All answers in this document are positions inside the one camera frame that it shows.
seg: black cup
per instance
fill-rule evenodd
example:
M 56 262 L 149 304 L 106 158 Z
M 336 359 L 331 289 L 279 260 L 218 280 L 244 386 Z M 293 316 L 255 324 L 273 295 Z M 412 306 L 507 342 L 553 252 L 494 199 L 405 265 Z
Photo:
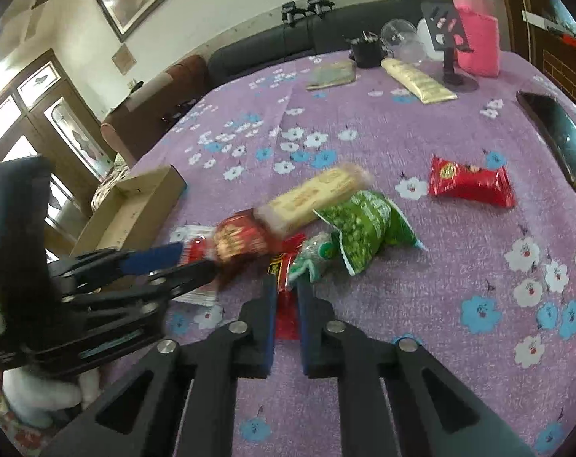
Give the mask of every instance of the black cup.
M 376 38 L 358 38 L 351 41 L 351 52 L 356 61 L 356 65 L 361 69 L 372 69 L 381 65 L 381 60 L 385 58 L 381 40 Z

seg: purple tablecloth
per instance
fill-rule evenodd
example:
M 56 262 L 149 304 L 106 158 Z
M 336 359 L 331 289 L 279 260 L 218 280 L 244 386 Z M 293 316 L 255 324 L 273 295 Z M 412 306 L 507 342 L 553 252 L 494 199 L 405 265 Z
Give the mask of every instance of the purple tablecloth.
M 421 104 L 381 68 L 359 70 L 351 85 L 306 91 L 310 69 L 344 57 L 259 71 L 212 91 L 180 120 L 133 169 L 171 164 L 188 183 L 159 242 L 186 223 L 214 225 L 268 201 L 334 163 L 365 167 L 429 251 L 386 249 L 359 276 L 337 267 L 316 292 L 371 337 L 419 339 L 526 443 L 552 453 L 576 423 L 576 193 L 515 93 L 552 94 L 574 121 L 575 106 L 511 53 L 502 54 L 499 79 L 479 78 L 475 93 L 436 105 Z M 505 162 L 516 207 L 428 196 L 434 154 Z M 211 310 L 174 305 L 168 333 L 192 342 L 234 319 L 260 292 L 262 272 L 249 268 Z M 139 355 L 119 361 L 114 376 Z M 341 455 L 336 383 L 302 375 L 297 342 L 278 342 L 271 376 L 240 381 L 237 396 L 235 456 Z

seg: phone holder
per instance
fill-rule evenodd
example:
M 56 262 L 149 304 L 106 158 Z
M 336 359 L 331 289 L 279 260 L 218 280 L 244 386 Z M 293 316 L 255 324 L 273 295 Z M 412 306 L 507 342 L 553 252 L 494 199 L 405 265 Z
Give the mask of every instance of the phone holder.
M 285 24 L 288 24 L 289 26 L 294 26 L 296 21 L 295 17 L 297 14 L 306 16 L 307 10 L 305 10 L 304 8 L 298 8 L 296 6 L 296 2 L 294 1 L 287 2 L 282 5 L 282 20 L 284 21 Z
M 423 17 L 436 51 L 444 53 L 442 72 L 432 77 L 456 93 L 471 93 L 479 88 L 475 79 L 455 71 L 455 50 L 471 53 L 459 12 L 452 3 L 421 2 Z
M 314 12 L 318 17 L 324 15 L 324 7 L 328 7 L 328 10 L 332 10 L 334 7 L 334 2 L 329 0 L 307 0 L 307 11 Z

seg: black sofa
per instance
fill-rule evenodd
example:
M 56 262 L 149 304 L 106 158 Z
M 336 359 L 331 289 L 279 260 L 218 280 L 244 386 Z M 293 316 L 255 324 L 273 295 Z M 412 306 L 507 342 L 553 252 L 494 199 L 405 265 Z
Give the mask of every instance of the black sofa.
M 421 0 L 381 0 L 331 10 L 322 17 L 308 15 L 294 26 L 279 25 L 217 50 L 207 69 L 213 87 L 302 56 L 349 48 L 347 39 L 363 31 L 379 34 L 391 19 L 405 19 L 415 27 L 423 18 Z

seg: snack package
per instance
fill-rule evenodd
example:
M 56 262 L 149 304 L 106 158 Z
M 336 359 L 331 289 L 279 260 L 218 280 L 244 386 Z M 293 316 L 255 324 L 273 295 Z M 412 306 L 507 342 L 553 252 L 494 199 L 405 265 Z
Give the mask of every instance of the snack package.
M 360 190 L 348 201 L 315 212 L 339 232 L 339 248 L 350 275 L 366 269 L 382 245 L 425 249 L 400 209 L 380 192 Z
M 349 84 L 356 80 L 356 64 L 351 60 L 341 60 L 331 64 L 320 65 L 311 72 L 308 91 Z
M 200 225 L 187 225 L 174 230 L 171 233 L 170 241 L 182 241 L 184 243 L 178 264 L 188 264 L 201 259 L 216 260 L 214 232 L 214 227 L 202 227 Z M 219 281 L 215 279 L 207 285 L 187 294 L 182 294 L 182 296 L 177 296 L 173 300 L 200 306 L 213 306 L 216 304 L 218 289 Z
M 505 166 L 499 170 L 487 170 L 433 157 L 428 192 L 503 208 L 512 208 L 516 204 Z
M 299 233 L 284 241 L 284 252 L 275 256 L 270 264 L 268 273 L 275 275 L 278 286 L 278 302 L 275 314 L 275 337 L 280 340 L 298 340 L 298 307 L 296 295 L 290 292 L 288 284 L 288 269 L 295 260 L 302 243 L 307 238 Z
M 457 94 L 408 63 L 394 58 L 385 58 L 381 66 L 390 76 L 417 96 L 424 105 L 457 98 Z
M 300 253 L 290 265 L 288 284 L 293 286 L 296 279 L 305 273 L 308 273 L 311 283 L 318 281 L 338 254 L 338 239 L 333 239 L 328 232 L 311 237 L 302 244 Z
M 316 209 L 335 205 L 371 184 L 371 176 L 351 163 L 323 171 L 301 186 L 277 196 L 254 214 L 278 238 L 285 238 L 315 220 Z
M 235 213 L 220 222 L 216 226 L 214 244 L 221 266 L 219 290 L 256 257 L 283 251 L 282 242 L 254 218 L 252 209 Z

